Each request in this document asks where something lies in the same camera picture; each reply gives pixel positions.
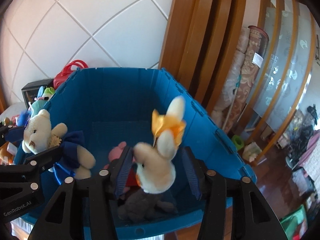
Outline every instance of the blue plastic bin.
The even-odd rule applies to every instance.
[[[140,141],[152,143],[152,111],[157,109],[160,114],[165,114],[171,100],[178,95],[186,100],[184,119],[187,127],[182,146],[190,146],[196,158],[204,160],[209,169],[225,177],[239,179],[249,176],[255,182],[253,170],[239,157],[227,135],[164,69],[78,69],[57,89],[44,108],[50,112],[52,127],[64,122],[69,131],[84,131],[86,147],[97,161],[92,169],[96,174],[108,163],[109,151],[121,141],[132,147]],[[20,146],[15,163],[23,163],[25,157]],[[179,213],[161,220],[133,224],[119,220],[116,203],[112,202],[119,239],[160,235],[202,220],[205,203],[197,201],[191,194],[179,152],[173,164],[177,177],[169,195],[175,199]],[[58,187],[53,173],[46,171],[42,174],[42,185],[46,203],[23,216],[32,224]],[[232,199],[228,199],[227,206],[231,204]],[[84,231],[86,238],[90,239],[89,227]]]

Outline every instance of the stuffed animal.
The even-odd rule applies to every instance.
[[[55,90],[53,88],[44,89],[43,86],[39,88],[35,101],[32,104],[29,102],[28,111],[31,113],[30,118],[34,117],[41,109],[44,108],[44,105],[52,98],[54,93]]]
[[[10,120],[10,118],[9,117],[6,117],[4,120],[3,120],[3,125],[12,125],[13,124],[13,122]]]
[[[127,146],[126,142],[119,143],[118,146],[114,147],[108,155],[109,163],[111,163],[115,159],[119,159],[121,156],[121,153],[123,152],[123,149]],[[103,168],[108,169],[109,164],[105,165]]]
[[[122,220],[142,222],[165,217],[166,213],[178,213],[173,203],[161,201],[162,194],[147,194],[139,189],[128,197],[125,204],[118,208],[118,216]]]
[[[119,159],[121,154],[122,154],[122,152],[123,152],[123,149],[126,146],[127,146],[126,142],[121,142],[121,143],[119,143],[118,146],[114,147],[109,152],[109,155],[108,155],[109,163],[111,163],[113,160]],[[109,164],[105,165],[103,168],[105,170],[107,170],[108,167],[109,167]],[[133,169],[130,169],[130,172],[129,172],[129,175],[128,175],[128,179],[127,179],[127,183],[125,185],[126,185],[126,187],[124,187],[123,193],[128,192],[130,190],[130,187],[138,186]]]
[[[136,178],[146,193],[159,194],[168,190],[176,178],[175,167],[171,160],[182,142],[186,127],[182,120],[185,100],[178,96],[170,103],[166,115],[152,113],[151,129],[154,135],[153,146],[138,143],[133,148],[137,163]]]
[[[0,147],[0,160],[4,164],[12,165],[15,155],[8,151],[8,145],[9,142],[6,142],[4,145]]]
[[[55,173],[59,184],[69,176],[75,179],[89,178],[90,169],[95,165],[95,158],[84,148],[83,132],[67,131],[64,123],[57,124],[51,130],[50,114],[42,109],[28,121],[23,134],[22,149],[26,153],[38,154],[55,146],[62,148],[62,158],[50,170]]]
[[[23,110],[17,118],[17,126],[26,126],[30,119],[30,116],[31,113],[28,110]]]

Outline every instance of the black box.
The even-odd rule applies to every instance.
[[[30,82],[21,89],[24,103],[26,104],[27,108],[29,108],[29,102],[33,103],[35,101],[41,86],[44,86],[44,89],[53,87],[53,78]]]

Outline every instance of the green object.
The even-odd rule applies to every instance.
[[[244,147],[244,141],[242,140],[242,138],[240,136],[234,135],[231,140],[232,140],[233,144],[236,146],[237,151],[239,151],[240,149],[242,149]]]
[[[46,88],[46,89],[44,90],[44,94],[51,94],[51,95],[53,95],[54,93],[55,93],[55,90],[54,90],[53,87]]]
[[[280,224],[284,229],[288,239],[292,239],[298,225],[307,219],[304,206],[301,205],[296,211],[290,213],[280,220]]]

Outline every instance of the bunny ear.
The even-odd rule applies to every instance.
[[[159,154],[169,160],[172,160],[177,153],[171,130],[164,130],[157,140],[157,150]]]
[[[29,102],[29,109],[31,109],[31,116],[33,116],[35,110],[33,109],[31,102]]]
[[[186,102],[182,96],[175,97],[167,110],[166,115],[175,116],[178,121],[181,121],[184,116]]]

